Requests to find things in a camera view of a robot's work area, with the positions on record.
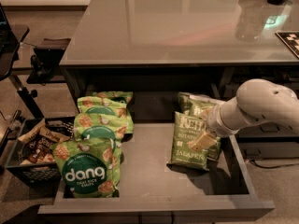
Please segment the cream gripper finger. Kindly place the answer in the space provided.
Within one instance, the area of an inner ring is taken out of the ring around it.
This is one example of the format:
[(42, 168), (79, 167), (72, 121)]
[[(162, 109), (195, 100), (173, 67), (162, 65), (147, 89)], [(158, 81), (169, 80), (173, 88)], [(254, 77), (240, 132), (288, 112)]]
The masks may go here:
[(206, 144), (204, 141), (189, 141), (187, 143), (187, 146), (189, 149), (196, 151), (196, 152), (200, 152), (201, 150), (206, 148)]

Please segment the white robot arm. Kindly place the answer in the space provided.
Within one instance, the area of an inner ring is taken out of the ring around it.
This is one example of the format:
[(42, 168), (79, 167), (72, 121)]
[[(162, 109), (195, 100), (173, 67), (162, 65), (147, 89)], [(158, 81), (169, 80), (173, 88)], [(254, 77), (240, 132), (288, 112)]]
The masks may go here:
[(241, 84), (229, 101), (195, 96), (195, 99), (214, 104), (200, 117), (204, 130), (188, 147), (196, 152), (216, 144), (216, 138), (237, 134), (240, 130), (273, 122), (299, 132), (299, 100), (289, 88), (264, 79), (250, 79)]

